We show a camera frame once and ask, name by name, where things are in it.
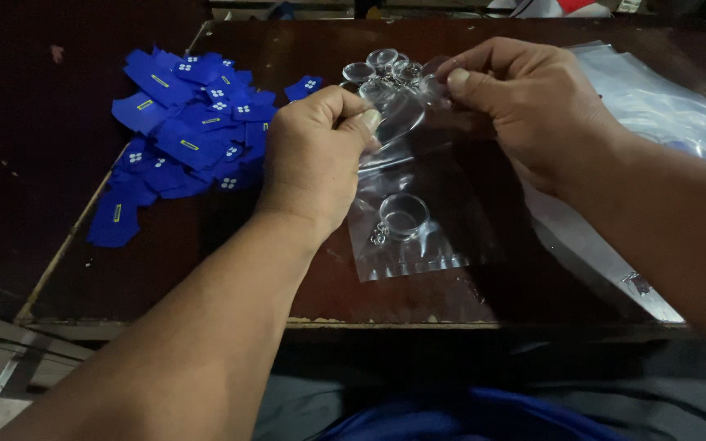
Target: white flower logo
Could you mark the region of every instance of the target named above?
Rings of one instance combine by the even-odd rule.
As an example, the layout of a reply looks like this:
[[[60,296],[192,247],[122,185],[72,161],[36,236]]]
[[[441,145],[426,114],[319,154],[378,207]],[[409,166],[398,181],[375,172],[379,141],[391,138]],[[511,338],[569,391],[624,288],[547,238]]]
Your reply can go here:
[[[229,179],[226,177],[225,179],[222,180],[221,187],[222,188],[233,188],[233,184],[235,184],[235,183],[236,183],[236,178]]]

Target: fingernail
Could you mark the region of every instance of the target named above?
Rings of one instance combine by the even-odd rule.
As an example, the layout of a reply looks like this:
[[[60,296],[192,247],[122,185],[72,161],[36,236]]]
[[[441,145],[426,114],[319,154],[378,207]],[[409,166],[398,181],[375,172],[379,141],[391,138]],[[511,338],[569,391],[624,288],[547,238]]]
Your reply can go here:
[[[380,125],[381,119],[382,117],[380,116],[380,112],[375,109],[369,109],[361,115],[362,123],[366,125],[371,134],[375,133],[375,129],[377,129],[378,125]]]
[[[456,68],[449,74],[449,79],[447,81],[449,89],[451,90],[462,90],[465,87],[465,82],[467,77],[470,76],[470,72],[465,69]]]

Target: gray pants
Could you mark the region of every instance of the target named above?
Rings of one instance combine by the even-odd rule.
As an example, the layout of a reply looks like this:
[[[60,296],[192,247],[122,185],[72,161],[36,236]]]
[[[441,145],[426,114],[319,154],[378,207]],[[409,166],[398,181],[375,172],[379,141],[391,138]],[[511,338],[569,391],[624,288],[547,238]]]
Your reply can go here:
[[[253,439],[312,439],[403,390],[477,385],[569,407],[633,439],[706,441],[706,344],[700,341],[523,345],[492,351],[484,362],[414,353],[357,363],[362,354],[346,359],[323,349],[293,351],[280,349]],[[346,363],[351,359],[356,362]]]

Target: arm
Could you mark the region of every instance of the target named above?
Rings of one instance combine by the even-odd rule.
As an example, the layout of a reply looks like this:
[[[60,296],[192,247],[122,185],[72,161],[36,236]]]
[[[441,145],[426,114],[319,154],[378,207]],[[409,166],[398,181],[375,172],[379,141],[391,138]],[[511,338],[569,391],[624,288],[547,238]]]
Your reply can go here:
[[[380,117],[332,125],[365,110],[338,87],[280,110],[252,219],[0,439],[248,439],[293,296],[348,213]]]
[[[579,211],[706,335],[706,162],[631,134],[568,51],[493,38],[455,60],[438,76],[493,119],[516,171]]]

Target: worn table surface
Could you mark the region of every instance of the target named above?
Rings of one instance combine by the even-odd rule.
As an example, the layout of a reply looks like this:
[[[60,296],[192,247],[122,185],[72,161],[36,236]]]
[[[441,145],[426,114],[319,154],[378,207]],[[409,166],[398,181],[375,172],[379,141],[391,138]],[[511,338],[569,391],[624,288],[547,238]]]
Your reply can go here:
[[[659,74],[706,95],[706,25],[612,20],[325,20],[220,23],[195,46],[281,91],[302,75],[340,82],[341,69],[378,48],[412,59],[454,55],[495,35],[554,45],[594,40],[630,52]],[[279,92],[278,105],[286,98]],[[457,156],[504,251],[500,262],[359,283],[348,228],[320,248],[291,311],[294,323],[646,323],[577,282],[538,243],[522,189],[495,148]],[[161,200],[139,211],[141,232],[122,249],[84,242],[90,216],[60,256],[22,323],[128,323],[145,313],[248,217],[257,190]]]

